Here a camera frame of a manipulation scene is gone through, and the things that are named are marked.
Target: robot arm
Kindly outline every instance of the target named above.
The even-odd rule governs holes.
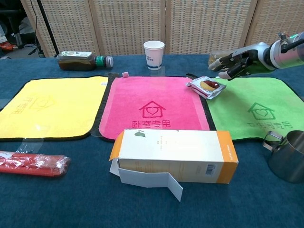
[[[218,76],[232,80],[235,77],[253,74],[268,74],[275,69],[304,65],[304,32],[287,37],[279,33],[280,40],[272,45],[253,44],[218,58],[209,69],[219,72]]]

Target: wicker screen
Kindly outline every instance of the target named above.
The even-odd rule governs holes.
[[[99,54],[88,0],[41,0],[59,52]]]
[[[166,53],[242,47],[256,0],[167,0]]]
[[[304,31],[304,0],[259,0],[246,45],[279,40],[278,32],[289,35]]]
[[[143,43],[164,41],[165,0],[90,0],[103,55],[143,54]]]
[[[42,50],[44,52],[44,55],[46,57],[53,57],[56,52],[54,49],[54,46],[52,44],[52,40],[49,36],[47,27],[44,23],[43,17],[41,15],[38,3],[36,0],[32,0],[34,10],[31,6],[30,0],[21,0],[21,3],[23,5],[23,8],[25,12],[27,13],[28,19],[32,25],[32,27],[35,29],[36,26],[36,17],[34,14],[34,10],[37,14],[37,39],[42,47]]]

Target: food package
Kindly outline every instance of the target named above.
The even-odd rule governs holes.
[[[0,172],[55,177],[67,172],[70,161],[63,155],[0,151]]]
[[[186,86],[191,87],[195,93],[205,99],[216,97],[226,88],[226,85],[223,85],[207,76],[196,78],[192,82],[188,82]]]

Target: table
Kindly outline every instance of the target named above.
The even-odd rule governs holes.
[[[146,68],[145,56],[115,56],[110,71],[67,72],[55,58],[0,60],[0,105],[34,78],[82,77],[128,71],[131,76],[215,76],[206,55],[165,55],[162,70]],[[304,96],[304,66],[277,70]],[[21,142],[0,142],[16,151]],[[268,168],[270,152],[260,141],[234,143],[239,166],[229,185],[181,183],[181,203],[167,188],[122,184],[109,173],[113,144],[89,136],[82,140],[43,142],[43,154],[72,159],[67,174],[44,178],[0,174],[0,227],[304,227],[304,185],[287,183]]]

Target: paper cup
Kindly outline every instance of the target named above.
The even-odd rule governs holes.
[[[148,41],[143,44],[148,69],[158,70],[162,66],[162,55],[165,44],[161,41]]]

